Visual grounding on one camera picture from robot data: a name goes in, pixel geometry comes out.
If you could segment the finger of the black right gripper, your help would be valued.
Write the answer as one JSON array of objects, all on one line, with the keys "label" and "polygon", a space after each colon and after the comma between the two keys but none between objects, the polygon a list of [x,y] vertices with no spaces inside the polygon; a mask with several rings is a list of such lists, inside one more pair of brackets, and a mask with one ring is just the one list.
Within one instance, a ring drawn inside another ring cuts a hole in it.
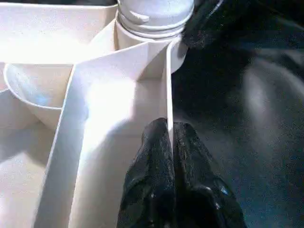
[{"label": "finger of the black right gripper", "polygon": [[220,38],[246,11],[246,0],[196,0],[182,41],[190,48],[204,48]]}]

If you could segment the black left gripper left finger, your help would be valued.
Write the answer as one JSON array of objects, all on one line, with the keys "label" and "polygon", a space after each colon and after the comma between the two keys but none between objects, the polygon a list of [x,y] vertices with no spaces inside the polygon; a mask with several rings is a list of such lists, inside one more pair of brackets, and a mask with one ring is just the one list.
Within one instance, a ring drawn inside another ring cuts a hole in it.
[{"label": "black left gripper left finger", "polygon": [[119,228],[169,228],[175,211],[173,154],[167,120],[150,122],[129,167],[117,217]]}]

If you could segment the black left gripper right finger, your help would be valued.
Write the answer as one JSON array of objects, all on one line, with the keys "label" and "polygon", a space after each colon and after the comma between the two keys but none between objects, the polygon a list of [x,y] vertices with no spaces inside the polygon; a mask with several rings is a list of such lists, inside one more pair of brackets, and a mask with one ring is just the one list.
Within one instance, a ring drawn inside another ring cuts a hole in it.
[{"label": "black left gripper right finger", "polygon": [[174,123],[176,215],[180,228],[245,228],[243,211],[189,123]]}]

